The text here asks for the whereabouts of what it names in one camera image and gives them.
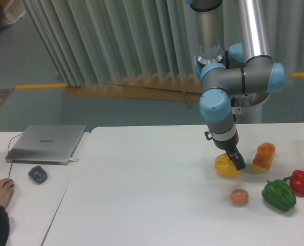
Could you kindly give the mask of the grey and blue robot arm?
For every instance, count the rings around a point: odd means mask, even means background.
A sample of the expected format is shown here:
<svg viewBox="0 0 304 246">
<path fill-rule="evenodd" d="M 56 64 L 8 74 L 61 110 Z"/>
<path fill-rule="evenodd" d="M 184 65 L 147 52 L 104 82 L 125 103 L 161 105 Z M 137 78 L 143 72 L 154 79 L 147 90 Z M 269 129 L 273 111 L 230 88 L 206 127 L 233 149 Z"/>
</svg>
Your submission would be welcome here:
<svg viewBox="0 0 304 246">
<path fill-rule="evenodd" d="M 221 47 L 222 1 L 187 1 L 196 14 L 200 52 L 194 58 L 202 96 L 200 111 L 208 126 L 205 136 L 224 151 L 237 170 L 245 168 L 238 151 L 232 112 L 233 96 L 268 94 L 283 88 L 285 69 L 271 57 L 262 1 L 238 1 L 244 66 L 228 69 Z"/>
</svg>

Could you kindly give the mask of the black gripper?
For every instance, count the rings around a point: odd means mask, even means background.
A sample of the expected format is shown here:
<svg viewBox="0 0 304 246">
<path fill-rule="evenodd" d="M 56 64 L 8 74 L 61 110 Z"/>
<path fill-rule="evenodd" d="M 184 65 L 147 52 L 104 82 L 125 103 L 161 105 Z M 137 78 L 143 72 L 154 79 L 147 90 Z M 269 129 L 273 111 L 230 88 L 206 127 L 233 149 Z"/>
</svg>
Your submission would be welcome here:
<svg viewBox="0 0 304 246">
<path fill-rule="evenodd" d="M 240 171 L 246 167 L 246 163 L 238 151 L 236 145 L 239 140 L 238 133 L 236 132 L 231 138 L 227 140 L 217 140 L 213 136 L 211 136 L 210 131 L 206 131 L 205 133 L 207 140 L 213 140 L 214 144 L 222 150 L 225 150 L 228 154 L 230 154 L 230 158 L 234 163 L 235 168 Z"/>
</svg>

